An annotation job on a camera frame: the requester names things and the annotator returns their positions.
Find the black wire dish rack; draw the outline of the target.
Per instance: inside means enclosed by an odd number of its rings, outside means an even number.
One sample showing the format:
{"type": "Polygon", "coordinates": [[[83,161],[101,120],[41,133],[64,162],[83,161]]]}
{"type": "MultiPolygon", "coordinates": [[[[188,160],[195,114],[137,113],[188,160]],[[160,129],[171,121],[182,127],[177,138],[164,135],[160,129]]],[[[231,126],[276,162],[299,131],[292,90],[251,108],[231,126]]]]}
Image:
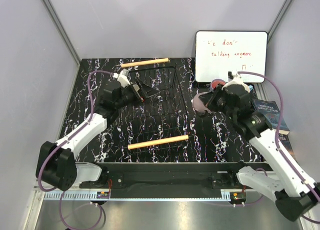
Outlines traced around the black wire dish rack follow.
{"type": "Polygon", "coordinates": [[[132,80],[140,78],[160,93],[142,103],[121,109],[119,148],[150,140],[187,134],[187,107],[176,66],[142,66],[132,69],[132,80]]]}

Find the mauve ribbed mug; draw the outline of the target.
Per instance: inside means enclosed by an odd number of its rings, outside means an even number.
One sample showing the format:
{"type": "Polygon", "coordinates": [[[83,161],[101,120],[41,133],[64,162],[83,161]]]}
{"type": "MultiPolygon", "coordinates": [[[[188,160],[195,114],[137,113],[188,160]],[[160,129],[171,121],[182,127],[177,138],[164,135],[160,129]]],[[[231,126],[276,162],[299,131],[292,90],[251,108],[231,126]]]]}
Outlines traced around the mauve ribbed mug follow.
{"type": "Polygon", "coordinates": [[[206,96],[208,92],[198,93],[194,96],[192,100],[192,107],[195,110],[195,113],[199,116],[204,116],[205,114],[212,114],[213,112],[208,109],[204,102],[200,99],[200,96],[206,96]]]}

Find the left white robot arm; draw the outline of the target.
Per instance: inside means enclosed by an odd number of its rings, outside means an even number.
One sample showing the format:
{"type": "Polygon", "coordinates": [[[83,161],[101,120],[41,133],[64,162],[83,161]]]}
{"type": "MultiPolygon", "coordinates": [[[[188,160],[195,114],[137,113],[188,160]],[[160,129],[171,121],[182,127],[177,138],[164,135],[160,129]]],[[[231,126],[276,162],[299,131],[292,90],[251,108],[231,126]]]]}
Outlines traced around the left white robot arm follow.
{"type": "Polygon", "coordinates": [[[42,191],[52,189],[66,191],[75,183],[91,182],[98,188],[108,182],[107,170],[97,163],[76,163],[80,152],[97,135],[105,131],[119,116],[120,109],[143,103],[159,94],[139,78],[122,86],[118,80],[107,82],[98,92],[92,113],[65,137],[56,142],[46,141],[41,147],[35,176],[42,191]]]}

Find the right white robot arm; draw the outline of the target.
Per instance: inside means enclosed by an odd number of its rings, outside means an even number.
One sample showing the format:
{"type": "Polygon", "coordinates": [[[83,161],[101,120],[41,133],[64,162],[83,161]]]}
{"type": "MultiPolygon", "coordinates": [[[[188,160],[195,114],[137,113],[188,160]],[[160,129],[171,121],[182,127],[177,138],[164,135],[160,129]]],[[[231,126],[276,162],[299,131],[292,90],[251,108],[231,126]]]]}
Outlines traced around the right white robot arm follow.
{"type": "Polygon", "coordinates": [[[278,211],[295,221],[320,201],[320,184],[310,177],[279,141],[265,116],[255,111],[245,84],[218,84],[202,99],[209,112],[222,112],[234,129],[266,160],[277,180],[257,173],[245,163],[227,175],[229,186],[248,186],[272,200],[278,211]]]}

